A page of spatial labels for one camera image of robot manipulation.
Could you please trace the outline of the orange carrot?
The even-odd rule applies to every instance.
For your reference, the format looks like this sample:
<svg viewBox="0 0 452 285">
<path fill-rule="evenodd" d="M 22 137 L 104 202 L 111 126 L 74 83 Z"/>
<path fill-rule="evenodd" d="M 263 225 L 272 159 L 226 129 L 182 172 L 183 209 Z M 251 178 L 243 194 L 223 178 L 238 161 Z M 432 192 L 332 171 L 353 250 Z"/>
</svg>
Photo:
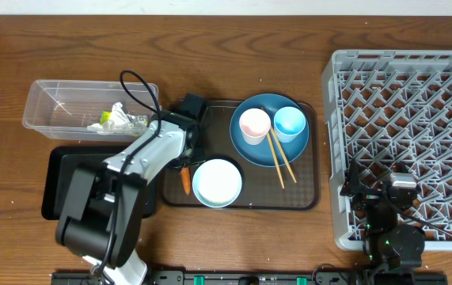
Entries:
<svg viewBox="0 0 452 285">
<path fill-rule="evenodd" d="M 192 190 L 192 183 L 191 183 L 191 174 L 190 174 L 190 168 L 188 166 L 185 166 L 180 171 L 180 178 L 181 182 L 184 188 L 184 192 L 187 196 L 190 195 L 190 192 Z"/>
</svg>

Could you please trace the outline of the light blue bowl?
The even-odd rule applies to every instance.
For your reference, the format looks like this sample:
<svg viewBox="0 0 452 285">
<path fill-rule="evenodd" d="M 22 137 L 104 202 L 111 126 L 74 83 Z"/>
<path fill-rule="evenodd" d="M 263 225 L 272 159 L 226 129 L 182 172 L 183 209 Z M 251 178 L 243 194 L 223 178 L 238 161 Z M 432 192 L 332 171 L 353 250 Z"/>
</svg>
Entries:
<svg viewBox="0 0 452 285">
<path fill-rule="evenodd" d="M 200 165 L 192 177 L 192 191 L 201 204 L 227 207 L 239 197 L 242 176 L 239 169 L 225 159 L 211 159 Z"/>
</svg>

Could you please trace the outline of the white napkin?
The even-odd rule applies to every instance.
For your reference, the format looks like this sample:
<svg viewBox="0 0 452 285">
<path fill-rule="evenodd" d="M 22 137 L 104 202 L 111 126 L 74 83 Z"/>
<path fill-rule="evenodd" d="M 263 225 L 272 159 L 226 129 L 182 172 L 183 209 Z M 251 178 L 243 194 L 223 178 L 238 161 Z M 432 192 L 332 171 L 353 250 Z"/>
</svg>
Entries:
<svg viewBox="0 0 452 285">
<path fill-rule="evenodd" d="M 94 131 L 99 135 L 131 135 L 138 137 L 148 127 L 148 116 L 135 116 L 123 110 L 123 104 L 116 102 L 110 110 L 111 117 L 108 122 L 93 123 L 87 127 L 88 131 Z"/>
</svg>

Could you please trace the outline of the green snack wrapper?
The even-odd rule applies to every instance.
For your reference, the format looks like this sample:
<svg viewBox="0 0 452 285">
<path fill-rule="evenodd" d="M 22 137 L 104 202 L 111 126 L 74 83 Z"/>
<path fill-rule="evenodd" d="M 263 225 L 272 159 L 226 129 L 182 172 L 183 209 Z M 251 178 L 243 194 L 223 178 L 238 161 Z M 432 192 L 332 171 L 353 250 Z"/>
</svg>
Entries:
<svg viewBox="0 0 452 285">
<path fill-rule="evenodd" d="M 100 124 L 104 124 L 104 123 L 108 122 L 110 117 L 111 117 L 111 113 L 110 112 L 102 112 L 101 119 L 100 119 Z"/>
</svg>

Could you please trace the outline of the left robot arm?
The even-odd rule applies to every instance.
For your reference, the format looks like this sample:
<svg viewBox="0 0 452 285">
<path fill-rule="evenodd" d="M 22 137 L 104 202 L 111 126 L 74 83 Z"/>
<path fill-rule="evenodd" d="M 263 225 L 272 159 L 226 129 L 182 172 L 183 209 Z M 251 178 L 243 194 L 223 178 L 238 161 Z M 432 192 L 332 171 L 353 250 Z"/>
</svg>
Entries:
<svg viewBox="0 0 452 285">
<path fill-rule="evenodd" d="M 147 266 L 135 247 L 145 191 L 168 164 L 194 154 L 206 113 L 162 111 L 126 149 L 73 172 L 55 240 L 91 263 L 94 281 L 143 283 Z"/>
</svg>

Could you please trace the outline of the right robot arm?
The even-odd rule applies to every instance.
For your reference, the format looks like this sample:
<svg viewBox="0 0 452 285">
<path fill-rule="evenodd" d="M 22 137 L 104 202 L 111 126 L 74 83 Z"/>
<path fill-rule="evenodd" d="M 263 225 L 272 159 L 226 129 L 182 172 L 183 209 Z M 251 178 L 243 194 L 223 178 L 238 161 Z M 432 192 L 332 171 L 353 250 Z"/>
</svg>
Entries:
<svg viewBox="0 0 452 285">
<path fill-rule="evenodd" d="M 413 205 L 420 192 L 416 178 L 403 164 L 379 188 L 361 182 L 351 161 L 340 194 L 351 198 L 351 209 L 366 214 L 363 251 L 370 263 L 355 269 L 349 284 L 414 284 L 414 269 L 422 265 L 426 236 L 417 226 L 400 224 L 398 214 Z"/>
</svg>

